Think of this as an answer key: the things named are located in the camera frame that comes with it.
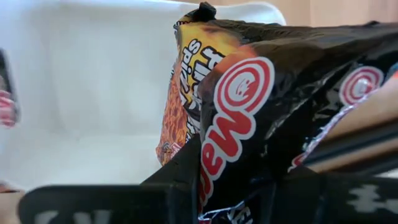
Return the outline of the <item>white plastic bin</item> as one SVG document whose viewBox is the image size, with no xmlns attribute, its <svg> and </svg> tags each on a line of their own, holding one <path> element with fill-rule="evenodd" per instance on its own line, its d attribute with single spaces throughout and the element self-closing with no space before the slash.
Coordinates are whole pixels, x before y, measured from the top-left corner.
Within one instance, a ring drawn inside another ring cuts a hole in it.
<svg viewBox="0 0 398 224">
<path fill-rule="evenodd" d="M 160 162 L 174 24 L 164 0 L 0 0 L 16 124 L 0 126 L 0 181 L 136 184 Z"/>
</svg>

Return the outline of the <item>black fire noodle pack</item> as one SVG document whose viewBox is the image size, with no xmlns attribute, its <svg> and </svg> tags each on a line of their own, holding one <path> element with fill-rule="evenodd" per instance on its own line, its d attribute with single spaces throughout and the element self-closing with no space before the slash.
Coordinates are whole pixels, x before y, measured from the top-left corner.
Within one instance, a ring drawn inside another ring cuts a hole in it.
<svg viewBox="0 0 398 224">
<path fill-rule="evenodd" d="M 297 27 L 215 15 L 203 2 L 174 24 L 178 56 L 156 149 L 166 165 L 198 140 L 198 224 L 216 224 L 292 172 L 398 59 L 398 23 Z"/>
<path fill-rule="evenodd" d="M 3 49 L 0 48 L 0 125 L 12 128 L 19 121 L 19 107 Z"/>
</svg>

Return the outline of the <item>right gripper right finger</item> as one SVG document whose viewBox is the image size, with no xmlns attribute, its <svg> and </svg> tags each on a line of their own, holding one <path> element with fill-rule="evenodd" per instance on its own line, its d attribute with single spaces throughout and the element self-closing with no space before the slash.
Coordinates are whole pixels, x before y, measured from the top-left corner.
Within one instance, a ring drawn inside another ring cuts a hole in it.
<svg viewBox="0 0 398 224">
<path fill-rule="evenodd" d="M 273 224 L 398 224 L 398 179 L 293 171 L 277 186 Z"/>
</svg>

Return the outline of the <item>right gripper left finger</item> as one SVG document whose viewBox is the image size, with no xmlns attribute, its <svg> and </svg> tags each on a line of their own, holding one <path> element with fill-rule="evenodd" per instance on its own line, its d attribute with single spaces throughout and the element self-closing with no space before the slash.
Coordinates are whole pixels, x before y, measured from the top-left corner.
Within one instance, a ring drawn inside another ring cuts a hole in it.
<svg viewBox="0 0 398 224">
<path fill-rule="evenodd" d="M 19 201 L 21 224 L 198 224 L 199 135 L 143 183 L 49 185 Z"/>
</svg>

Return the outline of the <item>black table frame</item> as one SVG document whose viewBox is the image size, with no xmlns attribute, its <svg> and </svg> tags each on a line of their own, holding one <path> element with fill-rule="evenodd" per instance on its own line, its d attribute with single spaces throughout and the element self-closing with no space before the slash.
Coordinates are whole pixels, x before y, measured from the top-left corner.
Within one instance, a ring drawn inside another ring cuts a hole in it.
<svg viewBox="0 0 398 224">
<path fill-rule="evenodd" d="M 398 119 L 327 140 L 317 146 L 303 163 L 314 165 L 395 138 L 398 138 Z"/>
</svg>

